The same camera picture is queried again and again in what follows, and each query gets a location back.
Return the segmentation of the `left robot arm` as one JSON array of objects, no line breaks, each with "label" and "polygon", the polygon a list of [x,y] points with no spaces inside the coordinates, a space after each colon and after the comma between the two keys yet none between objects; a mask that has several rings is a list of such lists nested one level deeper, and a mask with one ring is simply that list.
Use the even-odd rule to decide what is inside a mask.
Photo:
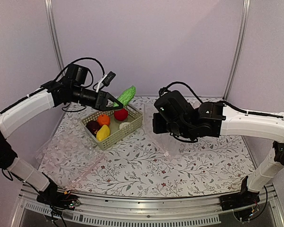
[{"label": "left robot arm", "polygon": [[33,93],[0,112],[0,169],[8,170],[31,185],[38,193],[42,193],[42,197],[50,205],[57,205],[61,201],[57,185],[20,159],[7,138],[24,123],[61,104],[78,103],[99,111],[122,109],[124,105],[110,93],[100,90],[99,87],[89,90],[84,85],[88,73],[90,69],[73,61],[54,80],[44,83]]}]

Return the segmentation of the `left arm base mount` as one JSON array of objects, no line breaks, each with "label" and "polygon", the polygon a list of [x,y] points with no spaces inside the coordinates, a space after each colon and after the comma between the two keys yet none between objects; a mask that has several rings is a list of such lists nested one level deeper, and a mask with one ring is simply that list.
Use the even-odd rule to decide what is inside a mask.
[{"label": "left arm base mount", "polygon": [[74,210],[80,205],[78,196],[70,192],[59,192],[57,184],[50,178],[48,187],[44,191],[38,191],[36,200],[61,210]]}]

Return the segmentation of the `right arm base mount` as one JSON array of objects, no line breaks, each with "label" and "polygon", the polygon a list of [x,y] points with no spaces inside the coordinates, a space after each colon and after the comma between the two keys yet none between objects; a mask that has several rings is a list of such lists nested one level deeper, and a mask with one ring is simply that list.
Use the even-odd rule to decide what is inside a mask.
[{"label": "right arm base mount", "polygon": [[[248,177],[246,176],[240,187],[240,191],[219,197],[220,206],[222,211],[233,210],[249,205],[255,205],[260,202],[259,192],[250,192],[247,186]],[[255,214],[255,209],[249,207],[245,210],[239,210],[234,212],[234,217],[240,222],[251,221]]]}]

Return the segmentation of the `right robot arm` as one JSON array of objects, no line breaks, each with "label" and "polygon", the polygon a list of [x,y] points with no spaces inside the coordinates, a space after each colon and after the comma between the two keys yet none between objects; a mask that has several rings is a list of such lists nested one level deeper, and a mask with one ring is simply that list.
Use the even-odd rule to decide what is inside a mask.
[{"label": "right robot arm", "polygon": [[226,101],[203,102],[193,108],[177,90],[162,94],[154,106],[157,112],[153,115],[153,132],[168,133],[183,143],[196,143],[202,137],[233,135],[274,142],[260,166],[242,181],[241,192],[235,196],[239,206],[246,206],[284,168],[284,112],[249,111]]}]

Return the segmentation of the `clear zip top bag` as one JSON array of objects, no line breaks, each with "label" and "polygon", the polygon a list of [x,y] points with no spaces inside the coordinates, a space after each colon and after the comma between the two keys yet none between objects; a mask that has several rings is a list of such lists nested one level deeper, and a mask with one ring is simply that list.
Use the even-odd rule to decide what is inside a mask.
[{"label": "clear zip top bag", "polygon": [[143,127],[150,140],[163,152],[163,155],[171,161],[182,149],[192,144],[178,141],[170,136],[169,133],[155,134],[152,128],[152,119],[155,112],[156,109],[153,103],[143,104]]}]

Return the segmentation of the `green toy bitter gourd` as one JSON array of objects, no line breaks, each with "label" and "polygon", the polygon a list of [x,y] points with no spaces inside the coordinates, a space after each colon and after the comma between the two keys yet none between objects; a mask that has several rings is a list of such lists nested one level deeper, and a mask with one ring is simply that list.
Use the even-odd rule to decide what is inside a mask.
[{"label": "green toy bitter gourd", "polygon": [[131,86],[130,88],[126,89],[118,98],[117,100],[122,103],[123,107],[126,107],[129,102],[134,98],[136,94],[136,87]]}]

